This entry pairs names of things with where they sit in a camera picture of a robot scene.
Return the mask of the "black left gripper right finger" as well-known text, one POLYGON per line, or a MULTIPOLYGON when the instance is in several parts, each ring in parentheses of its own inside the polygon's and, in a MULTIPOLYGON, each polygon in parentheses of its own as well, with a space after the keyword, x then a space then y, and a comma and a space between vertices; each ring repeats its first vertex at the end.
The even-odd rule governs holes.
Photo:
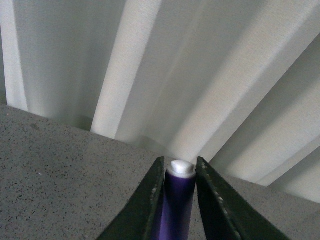
POLYGON ((287 240, 256 211, 210 164, 196 163, 198 204, 208 240, 287 240))

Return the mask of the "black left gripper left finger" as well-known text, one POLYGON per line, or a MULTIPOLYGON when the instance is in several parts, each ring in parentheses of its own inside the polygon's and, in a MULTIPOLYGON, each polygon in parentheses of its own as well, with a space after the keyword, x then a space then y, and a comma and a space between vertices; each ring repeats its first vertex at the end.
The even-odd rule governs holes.
POLYGON ((120 213, 99 240, 158 240, 160 238, 165 167, 158 157, 120 213))

